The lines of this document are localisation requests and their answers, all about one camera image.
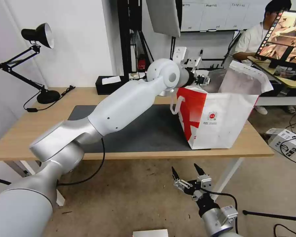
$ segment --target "wooden table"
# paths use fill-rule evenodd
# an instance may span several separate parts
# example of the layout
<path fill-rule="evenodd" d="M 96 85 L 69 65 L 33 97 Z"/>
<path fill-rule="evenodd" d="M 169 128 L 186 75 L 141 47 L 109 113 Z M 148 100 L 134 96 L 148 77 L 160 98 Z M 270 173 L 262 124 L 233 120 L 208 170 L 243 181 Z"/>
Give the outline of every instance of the wooden table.
<path fill-rule="evenodd" d="M 269 68 L 271 61 L 267 59 L 263 62 L 258 62 L 259 59 L 249 56 L 248 59 L 253 62 L 253 66 L 261 71 L 263 71 L 269 78 L 269 80 L 275 80 L 278 83 L 284 85 L 284 88 L 274 97 L 260 97 L 256 105 L 267 106 L 267 105 L 296 105 L 296 96 L 286 96 L 291 89 L 296 89 L 296 81 L 286 79 L 280 76 L 275 76 L 274 68 Z"/>
<path fill-rule="evenodd" d="M 269 68 L 269 65 L 271 63 L 271 61 L 269 59 L 267 59 L 266 61 L 263 61 L 263 62 L 259 62 L 259 63 L 256 63 L 256 62 L 257 61 L 260 61 L 260 60 L 257 59 L 257 58 L 254 58 L 252 56 L 249 56 L 248 59 L 251 62 L 253 62 L 254 65 L 257 66 L 260 70 L 268 73 L 269 75 L 271 75 L 275 79 L 277 79 L 280 82 L 282 82 L 287 87 L 296 89 L 296 81 L 292 81 L 290 79 L 286 79 L 286 78 L 283 78 L 283 77 L 280 77 L 280 76 L 274 76 L 275 68 Z"/>
<path fill-rule="evenodd" d="M 65 91 L 65 88 L 51 89 L 59 92 Z M 47 110 L 25 113 L 0 140 L 0 161 L 20 160 L 31 174 L 35 174 L 38 166 L 36 162 L 33 162 L 37 158 L 29 150 L 31 142 L 53 125 L 68 119 L 76 105 L 96 105 L 105 97 L 106 95 L 97 95 L 95 88 L 76 88 Z M 170 104 L 170 100 L 169 97 L 159 96 L 156 98 L 155 104 Z M 45 108 L 46 106 L 36 103 L 34 107 Z M 230 149 L 106 153 L 106 159 L 232 158 L 213 189 L 216 192 L 221 192 L 245 157 L 270 157 L 273 155 L 270 147 L 247 122 L 234 146 Z M 87 153 L 84 159 L 102 159 L 102 154 Z M 63 205 L 64 199 L 60 193 L 58 195 L 57 203 Z"/>

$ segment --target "man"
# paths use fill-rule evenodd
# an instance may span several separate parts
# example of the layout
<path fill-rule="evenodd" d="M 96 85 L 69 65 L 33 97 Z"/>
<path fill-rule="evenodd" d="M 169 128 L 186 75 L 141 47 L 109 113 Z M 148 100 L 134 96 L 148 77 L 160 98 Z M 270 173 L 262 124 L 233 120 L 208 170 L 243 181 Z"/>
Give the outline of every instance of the man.
<path fill-rule="evenodd" d="M 258 25 L 248 29 L 240 37 L 233 55 L 234 59 L 241 61 L 244 64 L 251 65 L 252 63 L 247 59 L 247 57 L 255 56 L 268 30 L 271 28 L 277 14 L 282 10 L 290 10 L 291 6 L 292 3 L 290 0 L 272 0 L 265 7 L 263 22 L 260 22 Z M 260 114 L 267 114 L 267 110 L 262 106 L 255 106 L 254 108 Z"/>

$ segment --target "white shoe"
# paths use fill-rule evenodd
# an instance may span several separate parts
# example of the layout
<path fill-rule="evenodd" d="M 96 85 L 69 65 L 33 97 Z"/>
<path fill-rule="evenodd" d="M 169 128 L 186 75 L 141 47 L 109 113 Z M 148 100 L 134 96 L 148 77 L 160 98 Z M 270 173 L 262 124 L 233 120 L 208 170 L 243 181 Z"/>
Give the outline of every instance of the white shoe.
<path fill-rule="evenodd" d="M 267 110 L 263 106 L 254 106 L 254 109 L 260 114 L 267 115 Z"/>
<path fill-rule="evenodd" d="M 287 112 L 289 112 L 290 114 L 294 114 L 294 113 L 296 113 L 296 110 L 292 105 L 288 105 Z"/>

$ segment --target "lamp base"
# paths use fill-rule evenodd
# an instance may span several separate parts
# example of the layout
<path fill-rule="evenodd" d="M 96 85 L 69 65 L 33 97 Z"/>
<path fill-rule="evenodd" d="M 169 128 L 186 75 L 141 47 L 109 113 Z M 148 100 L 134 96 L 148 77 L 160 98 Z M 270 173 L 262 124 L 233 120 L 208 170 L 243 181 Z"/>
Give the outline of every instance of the lamp base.
<path fill-rule="evenodd" d="M 60 94 L 58 91 L 42 91 L 37 96 L 37 102 L 40 104 L 54 103 L 59 99 L 60 99 Z"/>

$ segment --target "white t-shirt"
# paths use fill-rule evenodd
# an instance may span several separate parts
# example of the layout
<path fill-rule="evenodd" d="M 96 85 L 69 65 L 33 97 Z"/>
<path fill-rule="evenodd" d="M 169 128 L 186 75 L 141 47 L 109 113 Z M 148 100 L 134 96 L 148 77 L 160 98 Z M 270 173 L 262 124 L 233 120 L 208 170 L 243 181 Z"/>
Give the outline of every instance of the white t-shirt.
<path fill-rule="evenodd" d="M 235 53 L 244 52 L 244 53 L 256 53 L 264 40 L 268 30 L 263 28 L 263 23 L 253 26 L 248 29 L 240 37 L 238 44 L 235 48 Z M 252 63 L 249 60 L 242 61 L 244 64 L 251 65 Z"/>

